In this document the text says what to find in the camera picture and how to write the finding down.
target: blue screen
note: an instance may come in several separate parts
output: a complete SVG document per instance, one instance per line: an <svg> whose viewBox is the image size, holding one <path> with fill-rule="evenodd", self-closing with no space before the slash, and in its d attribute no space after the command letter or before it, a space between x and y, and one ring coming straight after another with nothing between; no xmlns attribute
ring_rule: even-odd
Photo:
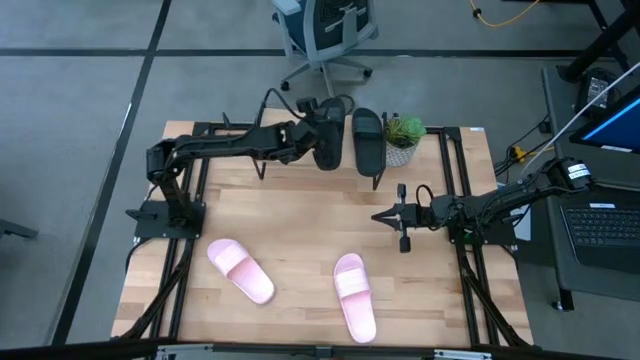
<svg viewBox="0 0 640 360"><path fill-rule="evenodd" d="M600 145L640 149L640 99L620 110L582 139Z"/></svg>

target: plant pot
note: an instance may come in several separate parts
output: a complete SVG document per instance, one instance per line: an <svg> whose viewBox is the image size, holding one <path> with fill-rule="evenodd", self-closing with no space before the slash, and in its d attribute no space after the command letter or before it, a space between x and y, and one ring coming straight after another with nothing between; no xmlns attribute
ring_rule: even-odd
<svg viewBox="0 0 640 360"><path fill-rule="evenodd" d="M411 161L418 145L420 145L420 141L412 147L400 149L387 142L387 166L399 167L407 165Z"/></svg>

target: potted plant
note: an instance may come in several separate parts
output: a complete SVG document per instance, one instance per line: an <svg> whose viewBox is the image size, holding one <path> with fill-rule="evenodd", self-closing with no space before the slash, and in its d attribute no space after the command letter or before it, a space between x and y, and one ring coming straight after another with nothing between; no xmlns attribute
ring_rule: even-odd
<svg viewBox="0 0 640 360"><path fill-rule="evenodd" d="M387 165L398 167L408 164L426 133L420 118L393 114L386 128Z"/></svg>

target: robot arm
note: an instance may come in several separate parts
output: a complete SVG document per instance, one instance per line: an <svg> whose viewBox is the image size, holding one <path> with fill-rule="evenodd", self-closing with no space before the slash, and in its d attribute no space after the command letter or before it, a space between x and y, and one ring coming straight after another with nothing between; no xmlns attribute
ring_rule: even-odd
<svg viewBox="0 0 640 360"><path fill-rule="evenodd" d="M143 204L140 210L127 210L127 214L139 224L141 221L153 223L153 228L166 226L199 233L194 229L201 227L202 219L197 218L188 192L180 189L176 180L196 159L248 156L259 161L277 160L289 164L313 149L318 167L332 170L335 168L333 153L342 146L336 135L337 128L344 126L342 101L333 98L318 107L315 98L304 98L297 101L297 106L304 114L297 123L288 121L253 127L243 135L182 135L159 142L147 150L147 179L160 188L166 203L151 204L152 209Z"/></svg>
<svg viewBox="0 0 640 360"><path fill-rule="evenodd" d="M509 212L523 205L554 195L575 194L592 187L587 167L572 158L550 160L536 173L517 182L478 196L441 195L431 199L430 206L406 204L406 186L398 185L398 203L371 218L402 232L400 251L411 250L407 228L426 227L438 230L458 225L469 232L482 233L496 222L512 222Z"/></svg>

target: green plant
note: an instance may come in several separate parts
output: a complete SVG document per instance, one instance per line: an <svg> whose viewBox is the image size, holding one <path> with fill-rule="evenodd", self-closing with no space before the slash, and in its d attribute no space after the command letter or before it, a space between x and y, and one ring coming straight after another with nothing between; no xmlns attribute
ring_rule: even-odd
<svg viewBox="0 0 640 360"><path fill-rule="evenodd" d="M420 141L427 131L417 117L400 117L389 120L387 141L400 149L410 148Z"/></svg>

